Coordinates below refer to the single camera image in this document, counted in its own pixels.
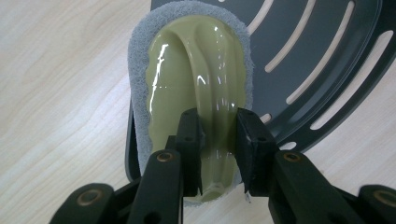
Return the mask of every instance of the scouring pad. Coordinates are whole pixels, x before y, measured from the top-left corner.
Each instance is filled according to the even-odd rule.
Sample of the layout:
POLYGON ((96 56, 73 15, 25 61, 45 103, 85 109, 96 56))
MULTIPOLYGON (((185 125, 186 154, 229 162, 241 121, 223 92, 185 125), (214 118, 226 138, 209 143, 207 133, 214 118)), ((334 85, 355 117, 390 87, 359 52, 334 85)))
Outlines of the scouring pad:
MULTIPOLYGON (((172 21, 191 15, 208 16, 222 21, 237 36, 242 46, 242 61, 246 69, 246 99, 244 100, 245 104, 239 105, 239 107, 250 109, 252 106, 253 62, 250 59, 248 30, 244 23, 224 8, 214 7, 197 1, 171 2, 154 9, 134 28, 128 48, 134 126, 139 165, 142 173, 144 173, 149 155, 153 149, 153 143, 149 137, 150 113, 147 106, 150 92, 146 75, 150 63, 149 49, 153 39, 158 37, 157 34, 163 27, 172 21)), ((240 174, 236 171, 230 189, 233 189, 240 181, 240 174)))

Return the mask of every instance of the wooden table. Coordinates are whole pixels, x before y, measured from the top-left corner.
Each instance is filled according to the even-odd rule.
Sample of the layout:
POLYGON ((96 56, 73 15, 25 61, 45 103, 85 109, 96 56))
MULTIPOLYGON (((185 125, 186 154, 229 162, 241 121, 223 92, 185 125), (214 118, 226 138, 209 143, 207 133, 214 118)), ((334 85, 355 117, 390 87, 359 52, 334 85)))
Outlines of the wooden table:
MULTIPOLYGON (((0 223, 48 223, 92 182, 118 189, 130 86, 127 46, 149 1, 0 2, 0 223)), ((360 107, 306 154, 335 186, 396 189, 396 63, 360 107)), ((242 186, 185 209, 186 223, 271 223, 242 186)))

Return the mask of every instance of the screw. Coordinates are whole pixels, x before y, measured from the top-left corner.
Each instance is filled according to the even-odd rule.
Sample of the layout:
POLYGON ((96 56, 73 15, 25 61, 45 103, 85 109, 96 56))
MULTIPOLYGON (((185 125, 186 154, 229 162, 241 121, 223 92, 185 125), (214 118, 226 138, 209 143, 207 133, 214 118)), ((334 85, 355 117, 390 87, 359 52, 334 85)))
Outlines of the screw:
POLYGON ((283 158, 287 161, 292 161, 292 162, 296 162, 299 161, 301 159, 301 157, 293 152, 287 152, 285 154, 283 154, 283 158))
POLYGON ((103 196, 103 192, 99 189, 88 189, 77 198, 77 203, 80 206, 88 206, 99 201, 103 196))
POLYGON ((389 205, 391 207, 396 208, 396 195, 392 192, 383 190, 383 189, 378 189, 374 191, 374 197, 379 200, 381 203, 384 203, 386 205, 389 205))
POLYGON ((157 156, 158 161, 171 161, 173 159, 173 155, 170 152, 163 152, 157 156))

